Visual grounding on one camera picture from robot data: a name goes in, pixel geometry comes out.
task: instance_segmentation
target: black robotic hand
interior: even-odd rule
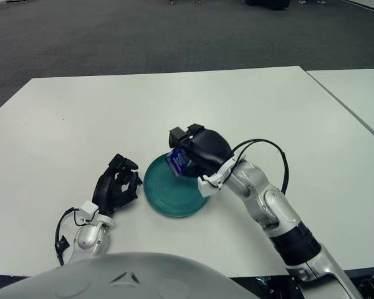
[[[170,130],[170,148],[181,148],[193,163],[181,173],[183,176],[210,176],[233,156],[228,142],[217,132],[193,124],[185,132],[176,127]]]
[[[138,166],[133,161],[116,154],[107,170],[97,181],[92,202],[98,205],[100,214],[111,216],[120,207],[137,198],[137,186],[143,184],[138,177]]]

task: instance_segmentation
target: black cable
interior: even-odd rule
[[[74,222],[75,222],[76,226],[85,226],[86,223],[78,224],[78,223],[76,222],[76,211],[79,211],[79,209],[74,209]]]
[[[75,211],[74,207],[71,207],[70,209],[67,209],[64,212],[64,214],[62,215],[62,217],[60,218],[60,221],[57,224],[57,228],[55,229],[54,247],[55,247],[55,252],[57,253],[57,258],[58,258],[61,266],[64,265],[64,259],[62,258],[62,252],[60,251],[60,244],[59,244],[60,226],[61,226],[61,222],[64,220],[64,218],[66,217],[66,215],[68,215],[68,214],[70,214],[70,213],[72,213],[74,211]]]
[[[248,147],[250,147],[251,145],[253,145],[254,143],[258,143],[258,142],[266,142],[266,143],[269,143],[271,144],[272,146],[274,146],[275,148],[277,148],[281,154],[281,158],[282,158],[282,162],[284,164],[284,178],[282,180],[282,187],[281,187],[281,192],[283,194],[285,194],[285,192],[287,191],[287,186],[288,186],[288,180],[289,180],[289,168],[288,168],[288,162],[287,162],[287,158],[285,157],[285,153],[281,150],[281,148],[276,145],[274,142],[271,142],[269,140],[266,140],[266,139],[250,139],[250,140],[246,140],[242,143],[240,143],[239,145],[237,145],[235,148],[233,148],[232,152],[234,153],[236,150],[238,150],[240,147],[242,147],[243,145],[246,145],[247,143],[249,143],[242,151],[241,153],[239,154],[238,158],[237,158],[237,161],[236,163],[234,164],[234,166],[231,168],[230,170],[230,173],[229,175],[226,177],[226,179],[223,181],[223,184],[230,178],[231,174],[233,173],[234,169],[237,167],[238,165],[238,162],[239,160],[241,159],[241,156],[242,154],[245,152],[245,150],[248,149]]]
[[[97,211],[98,211],[98,209],[94,211],[94,213],[93,213],[93,217],[92,217],[90,220],[86,220],[86,219],[85,219],[85,222],[92,222],[93,219],[94,219],[94,217],[95,217],[95,213],[97,213]]]

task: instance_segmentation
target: gray carpet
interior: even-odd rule
[[[341,0],[293,0],[286,11],[203,1],[0,4],[0,106],[34,77],[374,68],[372,11]]]

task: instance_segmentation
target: green plate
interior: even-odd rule
[[[208,197],[202,197],[196,178],[174,176],[165,157],[163,154],[148,167],[143,184],[145,197],[164,215],[192,215],[206,204]]]

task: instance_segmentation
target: white table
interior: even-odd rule
[[[374,134],[374,70],[308,72]]]
[[[32,79],[0,108],[0,274],[58,266],[57,221],[92,198],[114,154],[143,177],[169,150],[168,131],[192,123],[231,145],[275,141],[290,165],[287,197],[316,238],[344,269],[374,266],[374,137],[301,68],[282,67]],[[281,186],[274,148],[247,157]],[[155,212],[142,188],[138,196],[116,215],[108,252],[181,255],[229,277],[287,273],[227,188],[184,219]]]

